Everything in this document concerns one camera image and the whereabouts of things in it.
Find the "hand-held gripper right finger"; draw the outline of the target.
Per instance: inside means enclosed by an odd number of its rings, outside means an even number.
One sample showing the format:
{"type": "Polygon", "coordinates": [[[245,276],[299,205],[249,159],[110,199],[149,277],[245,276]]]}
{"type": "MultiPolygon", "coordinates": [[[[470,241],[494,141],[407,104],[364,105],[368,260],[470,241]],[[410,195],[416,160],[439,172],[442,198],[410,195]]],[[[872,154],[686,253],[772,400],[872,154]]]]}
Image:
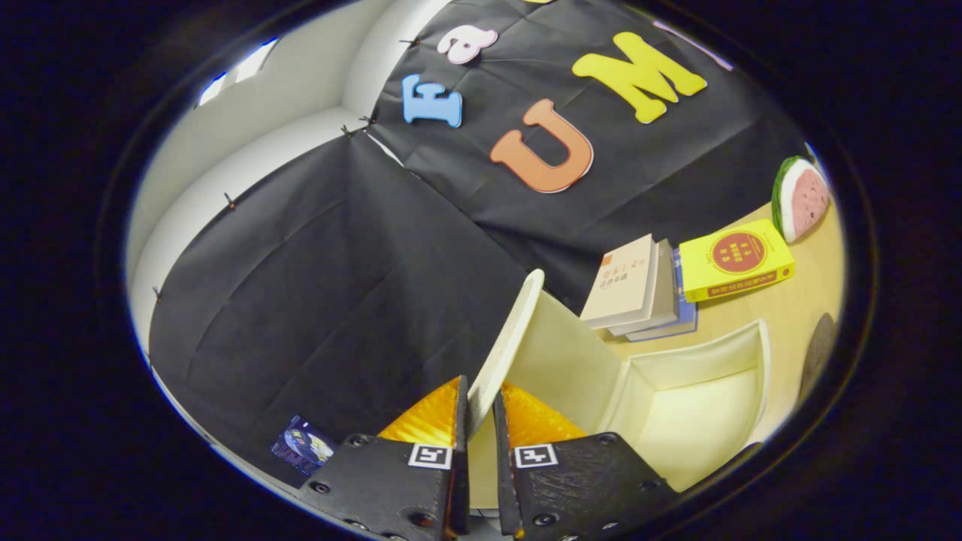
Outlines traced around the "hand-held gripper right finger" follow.
{"type": "Polygon", "coordinates": [[[612,431],[587,434],[520,387],[492,404],[501,530],[516,540],[615,540],[679,497],[612,431]]]}

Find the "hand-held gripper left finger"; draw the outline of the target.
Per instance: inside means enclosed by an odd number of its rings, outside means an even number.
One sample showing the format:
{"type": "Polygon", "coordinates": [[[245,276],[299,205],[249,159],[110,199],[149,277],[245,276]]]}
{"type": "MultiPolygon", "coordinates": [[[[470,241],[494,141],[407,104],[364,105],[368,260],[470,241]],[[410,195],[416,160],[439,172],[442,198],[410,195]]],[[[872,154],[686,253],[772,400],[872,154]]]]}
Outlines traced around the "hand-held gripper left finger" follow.
{"type": "Polygon", "coordinates": [[[376,435],[351,434],[304,482],[323,519],[389,540],[451,540],[470,514],[467,391],[455,377],[376,435]]]}

